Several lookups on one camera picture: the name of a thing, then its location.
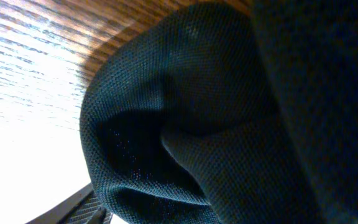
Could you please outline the black polo shirt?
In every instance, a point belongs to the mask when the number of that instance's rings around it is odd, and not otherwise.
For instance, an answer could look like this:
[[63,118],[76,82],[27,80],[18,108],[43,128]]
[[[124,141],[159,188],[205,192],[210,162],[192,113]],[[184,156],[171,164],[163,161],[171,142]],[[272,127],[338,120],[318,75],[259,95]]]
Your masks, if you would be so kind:
[[98,70],[80,136],[128,223],[358,223],[358,1],[174,12]]

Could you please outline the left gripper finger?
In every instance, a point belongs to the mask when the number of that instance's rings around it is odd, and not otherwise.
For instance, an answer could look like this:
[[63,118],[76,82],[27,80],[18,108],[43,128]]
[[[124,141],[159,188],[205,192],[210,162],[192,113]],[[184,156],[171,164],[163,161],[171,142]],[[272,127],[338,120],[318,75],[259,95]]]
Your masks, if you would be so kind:
[[112,217],[98,200],[93,185],[88,184],[27,224],[109,224]]

